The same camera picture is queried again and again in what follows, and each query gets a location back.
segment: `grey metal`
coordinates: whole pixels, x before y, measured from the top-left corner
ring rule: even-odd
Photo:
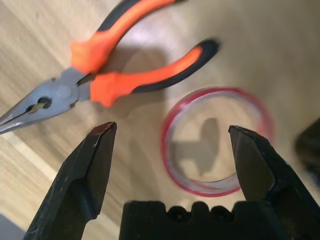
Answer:
[[[39,85],[0,118],[0,134],[50,119],[69,111],[76,102],[89,100],[90,82],[78,85],[84,77],[85,74],[69,67],[60,78]],[[27,110],[39,104],[41,98],[50,99],[51,105],[35,111]]]

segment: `black grip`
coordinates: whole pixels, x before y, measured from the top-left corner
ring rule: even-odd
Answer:
[[[171,87],[177,83],[180,83],[182,80],[190,77],[200,68],[202,68],[207,62],[209,62],[218,52],[220,44],[214,39],[207,39],[200,42],[195,48],[201,47],[202,53],[199,59],[192,64],[190,67],[180,72],[177,75],[174,75],[165,80],[159,81],[153,84],[141,85],[135,88],[132,93],[145,93],[145,92],[153,92],[161,89],[165,89]]]
[[[109,30],[128,10],[134,7],[137,3],[142,1],[154,1],[154,0],[122,0],[118,5],[109,13],[106,19],[102,22],[97,32],[103,32]],[[186,0],[175,0],[172,3],[183,2]]]

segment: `black plastic part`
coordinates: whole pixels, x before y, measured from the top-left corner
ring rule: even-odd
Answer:
[[[320,118],[297,137],[295,151],[320,188]]]
[[[101,212],[117,126],[95,127],[62,164],[25,240],[80,240]]]
[[[292,238],[320,239],[320,207],[266,138],[229,129],[235,169],[247,201],[268,201]]]
[[[123,0],[121,1],[106,17],[106,19],[102,22],[100,27],[97,29],[97,32],[103,32],[109,30],[118,20],[121,18],[122,15],[124,15],[130,8],[132,8],[134,5],[141,1],[146,0]],[[175,3],[183,2],[186,0],[176,0]]]
[[[232,212],[222,207],[210,212],[203,202],[194,203],[191,212],[173,208],[167,213],[159,201],[126,203],[119,240],[291,240],[268,202],[237,202]],[[188,220],[172,220],[177,210]],[[228,217],[221,219],[222,212]]]
[[[207,39],[200,42],[196,47],[202,48],[202,54],[199,59],[192,64],[190,67],[180,72],[179,74],[172,76],[168,79],[164,79],[154,84],[142,85],[135,88],[132,93],[146,93],[158,91],[161,89],[165,89],[171,87],[177,83],[180,83],[182,80],[190,77],[200,68],[202,68],[207,62],[209,62],[218,52],[220,44],[214,39]]]

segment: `wooden table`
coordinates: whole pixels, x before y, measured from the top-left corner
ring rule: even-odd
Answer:
[[[117,3],[0,0],[0,114],[44,80],[59,76],[69,65],[70,43],[86,40]],[[168,208],[187,209],[201,200],[231,209],[244,199],[241,191],[218,198],[191,195],[173,184],[160,155],[169,109],[185,94],[207,86],[239,87],[266,105],[275,123],[275,149],[319,203],[319,190],[293,152],[295,137],[320,116],[319,23],[317,0],[190,0],[146,17],[121,40],[109,70],[162,67],[210,37],[222,42],[221,50],[201,70],[164,91],[122,97],[109,109],[79,103],[61,116],[1,135],[1,211],[26,230],[64,159],[92,127],[107,121],[118,124],[109,184],[102,214],[87,225],[83,239],[117,239],[128,200],[160,200]],[[216,104],[207,105],[214,113],[207,117],[216,118],[212,126],[225,146],[219,155],[228,156],[226,123],[242,119],[245,124],[250,118],[231,110],[237,103],[220,102],[219,111]],[[205,120],[188,123],[192,130],[183,132],[186,141],[207,141],[200,134]],[[188,168],[196,166],[188,161]]]

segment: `orange grip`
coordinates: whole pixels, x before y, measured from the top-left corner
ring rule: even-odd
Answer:
[[[123,35],[147,14],[175,3],[176,0],[140,0],[106,31],[99,31],[85,42],[71,44],[70,64],[83,74],[97,73]]]
[[[132,93],[137,87],[168,81],[181,74],[194,65],[202,53],[203,49],[200,46],[195,47],[173,64],[150,72],[135,74],[111,72],[98,75],[90,84],[90,100],[109,107],[118,97]]]

